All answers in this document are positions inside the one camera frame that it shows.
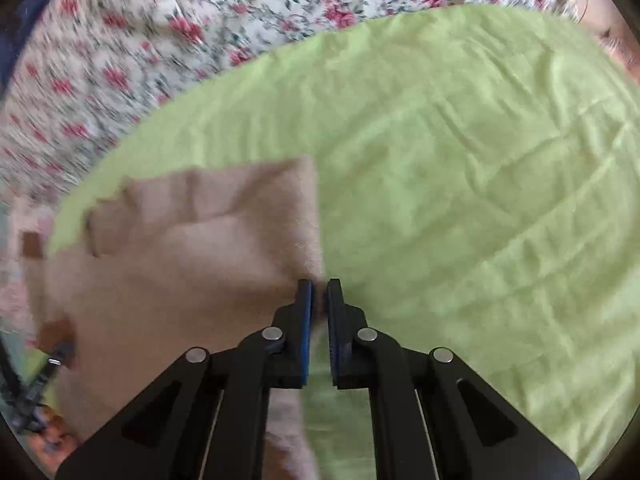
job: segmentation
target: wrinkled green fabric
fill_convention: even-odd
[[[51,249],[124,176],[314,156],[328,275],[402,345],[448,346],[583,477],[640,402],[634,84],[573,24],[459,6],[287,45],[178,97],[64,201]],[[374,478],[364,392],[304,390],[325,479]]]

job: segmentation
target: floral fabric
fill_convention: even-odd
[[[572,0],[52,0],[0,112],[0,178],[55,203],[145,115],[322,30],[463,3],[575,15]]]

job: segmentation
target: dark blue fabric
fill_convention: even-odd
[[[23,0],[15,9],[15,25],[0,30],[0,97],[14,71],[15,62],[40,13],[49,0]]]

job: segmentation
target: metal rivet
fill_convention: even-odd
[[[453,361],[453,352],[441,346],[433,351],[433,358],[440,363],[450,363]]]
[[[361,328],[358,330],[358,338],[362,341],[375,341],[378,337],[378,332],[373,330],[372,328]]]
[[[201,363],[207,358],[207,351],[204,348],[195,347],[187,350],[184,356],[190,363]]]
[[[267,341],[277,341],[282,337],[282,330],[277,326],[268,326],[262,331],[262,337]]]

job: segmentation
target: beige cloth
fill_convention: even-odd
[[[36,322],[65,313],[76,328],[57,385],[71,427],[89,437],[185,350],[233,348],[292,302],[297,279],[319,283],[317,204],[308,157],[185,171],[99,204],[40,284],[26,262]],[[272,391],[267,431],[293,476],[318,478],[297,391]]]

